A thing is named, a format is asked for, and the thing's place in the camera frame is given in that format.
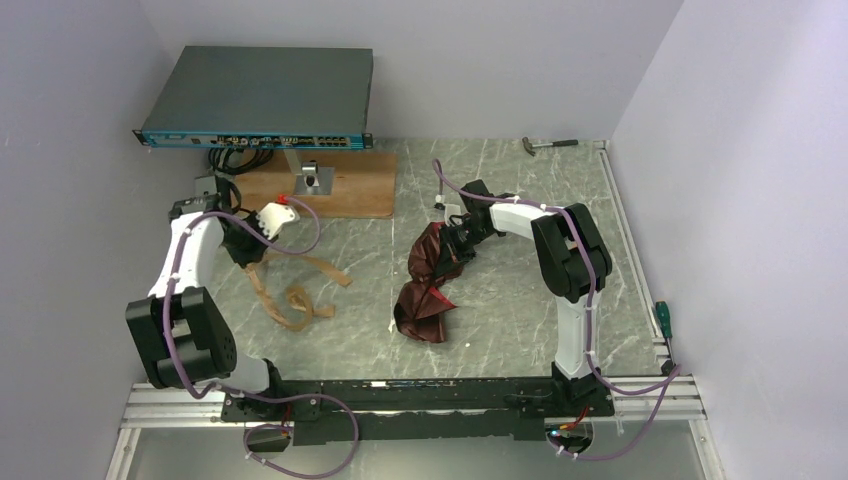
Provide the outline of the maroon paper bouquet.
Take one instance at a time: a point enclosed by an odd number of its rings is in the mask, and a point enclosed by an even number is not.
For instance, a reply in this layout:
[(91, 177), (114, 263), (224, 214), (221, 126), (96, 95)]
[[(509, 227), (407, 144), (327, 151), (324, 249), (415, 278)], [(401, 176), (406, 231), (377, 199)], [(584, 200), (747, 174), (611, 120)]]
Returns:
[(463, 265), (442, 246), (444, 226), (444, 222), (431, 222), (413, 242), (407, 259), (410, 280), (400, 289), (393, 308), (401, 334), (434, 344), (447, 340), (444, 316), (456, 307), (440, 288), (463, 272)]

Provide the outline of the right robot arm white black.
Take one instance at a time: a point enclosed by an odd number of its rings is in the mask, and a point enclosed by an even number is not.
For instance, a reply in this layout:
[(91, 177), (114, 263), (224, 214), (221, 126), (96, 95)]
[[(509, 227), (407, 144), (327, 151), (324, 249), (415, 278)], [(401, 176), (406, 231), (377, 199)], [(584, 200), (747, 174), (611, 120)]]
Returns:
[(540, 272), (557, 307), (557, 351), (552, 366), (551, 401), (574, 415), (602, 390), (595, 366), (594, 308), (612, 269), (608, 248), (581, 203), (550, 208), (515, 195), (491, 195), (481, 179), (465, 184), (462, 215), (445, 215), (438, 229), (440, 253), (435, 274), (455, 273), (476, 255), (475, 247), (492, 235), (513, 234), (534, 244)]

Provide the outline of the tan satin ribbon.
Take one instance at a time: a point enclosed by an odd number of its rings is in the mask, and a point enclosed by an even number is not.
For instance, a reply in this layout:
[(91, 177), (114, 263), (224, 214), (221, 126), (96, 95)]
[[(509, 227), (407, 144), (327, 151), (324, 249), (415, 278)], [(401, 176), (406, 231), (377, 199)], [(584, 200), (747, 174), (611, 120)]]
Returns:
[[(301, 313), (301, 319), (297, 321), (291, 320), (282, 313), (269, 289), (260, 278), (259, 270), (272, 259), (285, 257), (290, 257), (290, 254), (267, 253), (258, 262), (249, 263), (242, 268), (266, 314), (278, 325), (292, 332), (300, 332), (304, 330), (315, 319), (333, 318), (336, 314), (336, 307), (334, 305), (328, 304), (316, 307), (313, 303), (312, 297), (301, 285), (297, 284), (292, 284), (286, 288), (285, 299), (292, 309)], [(353, 279), (351, 277), (328, 261), (307, 255), (300, 255), (299, 259), (312, 265), (332, 282), (341, 287), (348, 287), (353, 283)]]

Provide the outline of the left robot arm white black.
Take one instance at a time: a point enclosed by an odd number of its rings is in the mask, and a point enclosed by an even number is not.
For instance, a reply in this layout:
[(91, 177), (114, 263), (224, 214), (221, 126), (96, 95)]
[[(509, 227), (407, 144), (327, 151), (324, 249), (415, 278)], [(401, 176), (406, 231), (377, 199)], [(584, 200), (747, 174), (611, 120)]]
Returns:
[(249, 392), (248, 407), (272, 420), (285, 411), (288, 394), (274, 383), (271, 362), (238, 352), (208, 290), (220, 245), (239, 260), (256, 260), (265, 250), (253, 235), (222, 218), (235, 211), (232, 195), (229, 180), (208, 175), (196, 178), (192, 197), (173, 204), (160, 275), (145, 298), (127, 305), (125, 319), (153, 386)]

